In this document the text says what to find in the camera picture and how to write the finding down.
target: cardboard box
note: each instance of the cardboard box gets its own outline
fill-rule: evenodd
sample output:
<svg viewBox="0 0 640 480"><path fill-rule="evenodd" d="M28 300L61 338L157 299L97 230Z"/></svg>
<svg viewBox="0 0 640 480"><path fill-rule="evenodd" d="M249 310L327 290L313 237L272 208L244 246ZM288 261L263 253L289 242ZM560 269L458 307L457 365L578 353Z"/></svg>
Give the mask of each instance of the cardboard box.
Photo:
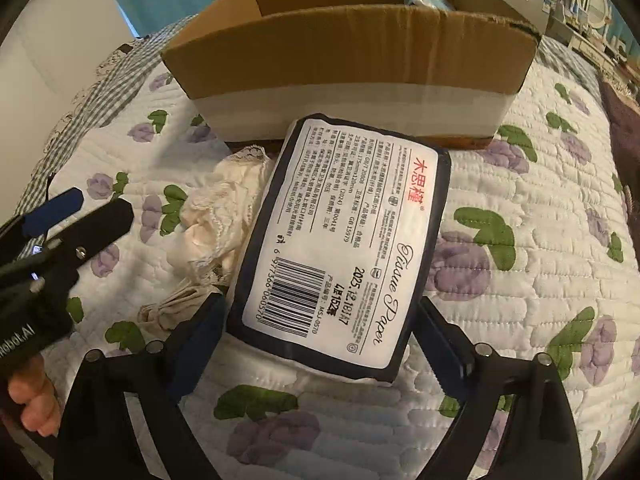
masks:
<svg viewBox="0 0 640 480"><path fill-rule="evenodd" d="M520 89L539 34L502 0L216 0L165 64L226 142L282 139L326 115L485 145Z"/></svg>

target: gingham fabric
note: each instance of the gingham fabric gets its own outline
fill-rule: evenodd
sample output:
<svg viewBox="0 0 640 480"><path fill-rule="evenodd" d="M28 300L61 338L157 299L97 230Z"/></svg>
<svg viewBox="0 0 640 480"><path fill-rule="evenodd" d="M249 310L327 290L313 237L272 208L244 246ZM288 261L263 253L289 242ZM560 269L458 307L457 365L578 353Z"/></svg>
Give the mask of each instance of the gingham fabric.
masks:
<svg viewBox="0 0 640 480"><path fill-rule="evenodd" d="M579 54L562 43L543 36L535 59L541 65L577 82L602 106L597 71Z"/></svg>
<svg viewBox="0 0 640 480"><path fill-rule="evenodd" d="M31 173L31 181L18 202L16 214L27 213L45 201L49 178L69 160L84 134L91 128L111 123L130 103L146 77L160 62L161 50L190 19L187 17L168 25L134 47L94 88L76 117L46 146L44 156ZM42 241L42 238L32 240L20 257L30 254L31 248Z"/></svg>

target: finger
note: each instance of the finger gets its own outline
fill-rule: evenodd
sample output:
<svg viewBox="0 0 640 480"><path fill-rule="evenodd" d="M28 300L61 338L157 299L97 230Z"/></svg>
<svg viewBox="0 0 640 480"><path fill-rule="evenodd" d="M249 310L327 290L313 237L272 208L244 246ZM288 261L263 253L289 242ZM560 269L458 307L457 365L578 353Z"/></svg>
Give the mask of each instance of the finger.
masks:
<svg viewBox="0 0 640 480"><path fill-rule="evenodd" d="M33 397L22 410L20 420L23 426L29 431L37 431L51 416L57 403L53 396L53 386L47 381L43 392Z"/></svg>
<svg viewBox="0 0 640 480"><path fill-rule="evenodd" d="M49 418L46 420L46 422L42 426L40 426L38 433L41 434L41 436L56 434L60 428L61 418L62 416L60 415L60 406L56 402L56 406L55 408L53 408L53 412L51 413L51 415L49 415Z"/></svg>
<svg viewBox="0 0 640 480"><path fill-rule="evenodd" d="M46 379L44 359L38 354L9 379L9 396L17 404L26 404L41 392Z"/></svg>

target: white furniture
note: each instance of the white furniture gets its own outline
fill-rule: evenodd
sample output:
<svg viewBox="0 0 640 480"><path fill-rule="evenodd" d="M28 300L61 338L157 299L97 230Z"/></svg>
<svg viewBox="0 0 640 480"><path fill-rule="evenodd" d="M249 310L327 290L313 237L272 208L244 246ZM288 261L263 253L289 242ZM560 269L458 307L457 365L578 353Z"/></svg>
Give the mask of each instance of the white furniture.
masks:
<svg viewBox="0 0 640 480"><path fill-rule="evenodd" d="M551 11L549 4L545 0L504 0L511 7L516 9L526 20L531 22L540 34L546 31Z"/></svg>

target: bed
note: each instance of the bed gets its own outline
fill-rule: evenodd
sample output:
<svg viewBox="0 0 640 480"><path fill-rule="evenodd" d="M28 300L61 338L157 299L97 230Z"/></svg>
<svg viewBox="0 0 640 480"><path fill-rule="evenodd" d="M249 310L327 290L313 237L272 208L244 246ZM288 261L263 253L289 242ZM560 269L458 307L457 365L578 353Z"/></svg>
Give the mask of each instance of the bed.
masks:
<svg viewBox="0 0 640 480"><path fill-rule="evenodd" d="M41 203L55 174L51 195L83 190L80 214L117 192L136 216L130 234L81 271L71 293L74 332L45 352L61 400L89 349L113 355L129 351L123 341L130 332L148 338L135 326L140 306L161 301L178 283L166 262L172 233L161 235L159 224L149 233L146 199L165 202L167 186L188 195L228 154L214 134L195 133L197 111L160 63L159 51L183 25L135 46L94 88L49 143L18 206L24 212ZM151 134L136 129L149 122ZM136 142L136 135L152 140ZM640 417L640 275L594 69L543 38L492 143L451 158L425 294L472 341L509 356L553 356L574 411L584 477L593 480ZM500 229L478 244L477 227L488 216ZM118 322L127 323L126 334L114 334ZM239 416L229 405L240 390L293 396L297 409ZM166 478L135 399L129 407L150 471ZM415 478L457 408L414 339L385 388L320 378L224 336L195 393L181 403L222 478L242 480ZM498 407L473 478L491 463L507 410ZM304 438L291 432L292 416L306 427Z"/></svg>

